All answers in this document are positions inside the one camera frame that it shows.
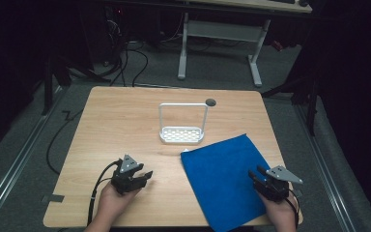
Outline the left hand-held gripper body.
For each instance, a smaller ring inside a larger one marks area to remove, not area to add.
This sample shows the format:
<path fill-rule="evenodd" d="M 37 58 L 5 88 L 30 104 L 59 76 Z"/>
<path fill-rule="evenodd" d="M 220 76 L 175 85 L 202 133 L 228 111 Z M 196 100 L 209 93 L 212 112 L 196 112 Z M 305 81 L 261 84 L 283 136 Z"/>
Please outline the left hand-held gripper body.
<path fill-rule="evenodd" d="M 125 154 L 122 159 L 117 161 L 117 168 L 113 172 L 111 185 L 120 194 L 131 192 L 137 189 L 142 189 L 146 186 L 146 181 L 137 181 L 135 176 L 130 174 L 132 168 L 138 165 L 129 154 Z"/>

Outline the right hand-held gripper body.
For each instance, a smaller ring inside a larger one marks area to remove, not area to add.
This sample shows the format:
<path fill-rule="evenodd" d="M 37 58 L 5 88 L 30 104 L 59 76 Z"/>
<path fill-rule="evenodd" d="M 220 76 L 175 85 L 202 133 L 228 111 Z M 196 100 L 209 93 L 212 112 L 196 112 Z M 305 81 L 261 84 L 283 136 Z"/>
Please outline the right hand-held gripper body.
<path fill-rule="evenodd" d="M 268 169 L 263 178 L 257 178 L 259 182 L 253 182 L 254 188 L 273 202 L 280 202 L 289 196 L 289 183 L 303 183 L 301 178 L 281 165 Z"/>

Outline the blue cloth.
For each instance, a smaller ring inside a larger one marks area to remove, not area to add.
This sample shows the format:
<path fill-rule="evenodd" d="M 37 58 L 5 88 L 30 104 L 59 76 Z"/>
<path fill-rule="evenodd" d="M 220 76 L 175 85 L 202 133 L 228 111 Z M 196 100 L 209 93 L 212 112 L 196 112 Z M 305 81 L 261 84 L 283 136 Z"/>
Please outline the blue cloth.
<path fill-rule="evenodd" d="M 265 205 L 248 176 L 270 166 L 245 135 L 181 153 L 185 174 L 210 227 L 230 232 L 263 215 Z"/>

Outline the person's right hand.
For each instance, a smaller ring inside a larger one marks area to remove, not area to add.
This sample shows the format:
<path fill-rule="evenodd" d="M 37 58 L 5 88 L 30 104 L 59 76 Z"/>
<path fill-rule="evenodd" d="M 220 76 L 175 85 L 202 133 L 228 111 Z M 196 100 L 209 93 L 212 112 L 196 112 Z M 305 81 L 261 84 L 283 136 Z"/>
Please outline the person's right hand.
<path fill-rule="evenodd" d="M 298 203 L 292 193 L 289 193 L 288 199 L 281 202 L 273 202 L 259 193 L 260 199 L 263 201 L 268 218 L 273 225 L 276 224 L 294 224 L 296 223 L 296 214 Z"/>

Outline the person's left hand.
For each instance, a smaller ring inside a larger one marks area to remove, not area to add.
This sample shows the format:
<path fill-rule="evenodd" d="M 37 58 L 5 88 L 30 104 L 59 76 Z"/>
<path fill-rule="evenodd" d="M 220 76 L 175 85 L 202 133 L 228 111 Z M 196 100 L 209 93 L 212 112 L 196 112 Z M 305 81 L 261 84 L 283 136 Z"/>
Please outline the person's left hand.
<path fill-rule="evenodd" d="M 100 193 L 95 220 L 112 225 L 126 210 L 138 192 L 139 189 L 120 194 L 111 184 L 107 184 Z"/>

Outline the grey tape strip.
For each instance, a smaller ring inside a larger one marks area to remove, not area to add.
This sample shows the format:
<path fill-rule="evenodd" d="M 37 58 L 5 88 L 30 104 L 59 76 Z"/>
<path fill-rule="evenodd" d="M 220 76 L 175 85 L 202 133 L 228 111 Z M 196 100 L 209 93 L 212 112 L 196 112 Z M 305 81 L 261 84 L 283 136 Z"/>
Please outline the grey tape strip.
<path fill-rule="evenodd" d="M 49 203 L 49 202 L 59 202 L 62 203 L 64 200 L 64 195 L 59 194 L 46 194 L 42 197 L 42 203 Z"/>

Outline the black stand legs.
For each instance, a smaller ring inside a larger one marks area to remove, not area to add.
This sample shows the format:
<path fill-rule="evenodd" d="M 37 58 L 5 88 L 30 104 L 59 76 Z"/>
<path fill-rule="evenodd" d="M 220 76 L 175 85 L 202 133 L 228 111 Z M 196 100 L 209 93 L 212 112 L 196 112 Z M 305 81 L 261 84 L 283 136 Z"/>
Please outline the black stand legs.
<path fill-rule="evenodd" d="M 305 125 L 308 132 L 314 136 L 314 122 L 317 113 L 317 97 L 319 89 L 319 79 L 315 76 L 304 76 L 295 80 L 287 81 L 269 91 L 261 94 L 263 98 L 269 98 L 277 93 L 288 92 L 292 90 L 292 104 L 307 103 L 307 112 L 305 114 Z"/>
<path fill-rule="evenodd" d="M 94 79 L 95 81 L 106 82 L 106 79 L 101 77 L 99 74 L 96 74 L 89 69 L 78 65 L 71 59 L 56 54 L 50 55 L 45 62 L 45 73 L 43 79 L 43 115 L 47 115 L 53 106 L 53 79 L 56 79 L 61 87 L 71 86 L 71 75 L 69 73 L 69 68 L 73 68 L 87 77 Z"/>

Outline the metal floor rail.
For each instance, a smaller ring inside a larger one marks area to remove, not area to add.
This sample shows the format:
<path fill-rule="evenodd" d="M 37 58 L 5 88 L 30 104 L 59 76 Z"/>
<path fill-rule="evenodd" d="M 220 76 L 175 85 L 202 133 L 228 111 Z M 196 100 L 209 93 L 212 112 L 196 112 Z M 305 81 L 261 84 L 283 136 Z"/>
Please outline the metal floor rail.
<path fill-rule="evenodd" d="M 23 110 L 0 141 L 0 209 L 29 160 L 36 141 L 67 87 L 56 87 L 50 91 L 53 103 L 44 113 L 44 91 L 35 93 L 33 102 Z"/>
<path fill-rule="evenodd" d="M 355 225 L 350 217 L 347 207 L 345 206 L 344 199 L 340 193 L 336 183 L 333 180 L 328 165 L 323 157 L 322 150 L 317 142 L 317 139 L 312 135 L 306 124 L 305 110 L 298 105 L 293 106 L 299 120 L 301 127 L 303 128 L 307 140 L 310 144 L 313 157 L 316 161 L 319 176 L 323 182 L 324 188 L 328 195 L 328 199 L 334 213 L 338 219 L 338 222 L 343 232 L 357 232 Z"/>

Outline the white frame desk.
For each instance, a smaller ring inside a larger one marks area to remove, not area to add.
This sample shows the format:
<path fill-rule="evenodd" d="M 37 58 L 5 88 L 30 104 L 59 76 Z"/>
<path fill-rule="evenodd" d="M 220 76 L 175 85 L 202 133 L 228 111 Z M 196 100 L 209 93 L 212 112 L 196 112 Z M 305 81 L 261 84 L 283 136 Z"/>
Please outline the white frame desk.
<path fill-rule="evenodd" d="M 183 0 L 185 7 L 216 6 L 226 10 L 256 10 L 260 13 L 311 14 L 312 8 L 302 7 L 299 0 L 295 4 L 284 4 L 269 0 Z M 190 19 L 188 13 L 183 15 L 182 50 L 179 60 L 178 78 L 186 78 L 187 41 L 189 37 L 220 39 L 236 42 L 255 43 L 253 53 L 247 56 L 252 79 L 256 87 L 262 86 L 257 59 L 267 36 L 271 18 L 267 16 L 260 25 L 242 25 L 232 22 L 215 22 L 206 19 Z"/>

